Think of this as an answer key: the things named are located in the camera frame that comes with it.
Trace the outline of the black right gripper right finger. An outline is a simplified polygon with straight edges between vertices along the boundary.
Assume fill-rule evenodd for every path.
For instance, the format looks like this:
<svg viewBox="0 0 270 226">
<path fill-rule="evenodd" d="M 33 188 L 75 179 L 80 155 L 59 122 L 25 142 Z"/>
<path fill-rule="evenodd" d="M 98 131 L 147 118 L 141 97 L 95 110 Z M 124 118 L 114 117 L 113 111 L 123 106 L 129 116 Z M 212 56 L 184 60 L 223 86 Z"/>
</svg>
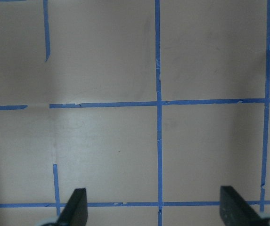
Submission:
<svg viewBox="0 0 270 226">
<path fill-rule="evenodd" d="M 232 186 L 220 187 L 220 218 L 225 226 L 255 226 L 261 221 Z"/>
</svg>

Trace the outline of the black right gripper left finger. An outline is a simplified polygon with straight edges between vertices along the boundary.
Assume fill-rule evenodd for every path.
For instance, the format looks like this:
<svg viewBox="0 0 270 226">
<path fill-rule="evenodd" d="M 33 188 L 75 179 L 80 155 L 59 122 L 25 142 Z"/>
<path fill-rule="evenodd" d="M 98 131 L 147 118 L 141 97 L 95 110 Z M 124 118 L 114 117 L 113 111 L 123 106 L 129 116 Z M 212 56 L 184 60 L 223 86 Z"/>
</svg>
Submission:
<svg viewBox="0 0 270 226">
<path fill-rule="evenodd" d="M 77 188 L 56 221 L 57 226 L 85 226 L 88 220 L 86 188 Z"/>
</svg>

